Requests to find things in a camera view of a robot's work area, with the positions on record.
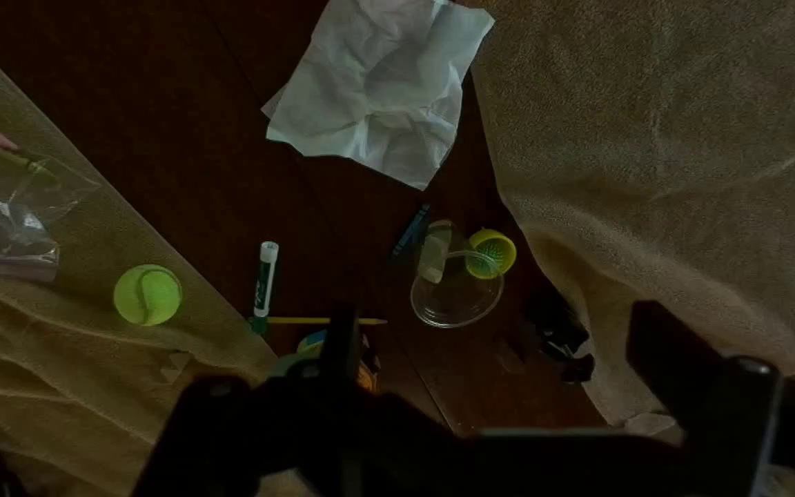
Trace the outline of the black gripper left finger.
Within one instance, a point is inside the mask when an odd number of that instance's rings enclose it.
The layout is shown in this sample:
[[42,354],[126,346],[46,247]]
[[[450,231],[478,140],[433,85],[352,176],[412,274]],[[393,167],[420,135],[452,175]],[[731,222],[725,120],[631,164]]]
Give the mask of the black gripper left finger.
[[132,497],[253,497],[296,470],[319,497],[463,497],[467,444],[394,396],[358,386],[358,325],[337,310],[318,360],[249,386],[192,382]]

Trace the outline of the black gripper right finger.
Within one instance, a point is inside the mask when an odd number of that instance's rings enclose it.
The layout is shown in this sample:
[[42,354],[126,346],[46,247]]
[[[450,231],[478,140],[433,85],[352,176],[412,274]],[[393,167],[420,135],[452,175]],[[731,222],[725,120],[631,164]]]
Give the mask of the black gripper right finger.
[[721,357],[656,302],[629,314],[626,363],[684,430],[495,433],[475,443],[479,490],[503,497],[756,497],[778,425],[780,372]]

